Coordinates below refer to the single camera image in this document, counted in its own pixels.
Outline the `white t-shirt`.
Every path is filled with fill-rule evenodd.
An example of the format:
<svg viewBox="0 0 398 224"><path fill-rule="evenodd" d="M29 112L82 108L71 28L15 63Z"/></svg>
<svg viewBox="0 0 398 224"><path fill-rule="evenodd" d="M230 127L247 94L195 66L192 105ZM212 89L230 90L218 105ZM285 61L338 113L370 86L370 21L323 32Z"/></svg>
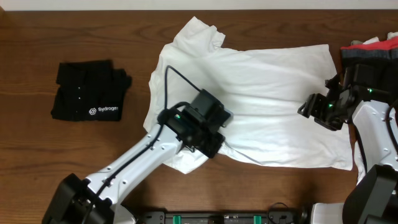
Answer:
<svg viewBox="0 0 398 224"><path fill-rule="evenodd" d="M152 72L144 128L205 89L233 113L220 154L267 167L351 170L349 131L330 131L297 113L336 74L329 46L238 51L215 26L193 17L165 45Z"/></svg>

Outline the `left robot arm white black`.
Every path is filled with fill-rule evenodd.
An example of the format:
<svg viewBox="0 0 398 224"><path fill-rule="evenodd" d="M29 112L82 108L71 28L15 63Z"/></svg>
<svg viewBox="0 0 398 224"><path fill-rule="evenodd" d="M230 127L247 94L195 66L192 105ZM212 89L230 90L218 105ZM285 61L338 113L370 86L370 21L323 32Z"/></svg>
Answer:
<svg viewBox="0 0 398 224"><path fill-rule="evenodd" d="M163 110L151 131L113 163L83 180L75 174L64 178L43 223L136 223L122 206L129 193L183 147L214 157L225 140L219 129L232 118L222 106L200 109L181 102Z"/></svg>

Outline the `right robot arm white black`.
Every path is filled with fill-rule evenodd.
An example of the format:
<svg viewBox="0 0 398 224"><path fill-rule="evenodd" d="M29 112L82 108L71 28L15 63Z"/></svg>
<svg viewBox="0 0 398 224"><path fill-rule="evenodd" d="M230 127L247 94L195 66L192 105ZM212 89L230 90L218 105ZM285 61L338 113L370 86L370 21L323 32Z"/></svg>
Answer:
<svg viewBox="0 0 398 224"><path fill-rule="evenodd" d="M314 204L310 223L397 223L397 120L390 99L385 91L354 86L311 94L298 109L332 131L351 123L365 172L343 203Z"/></svg>

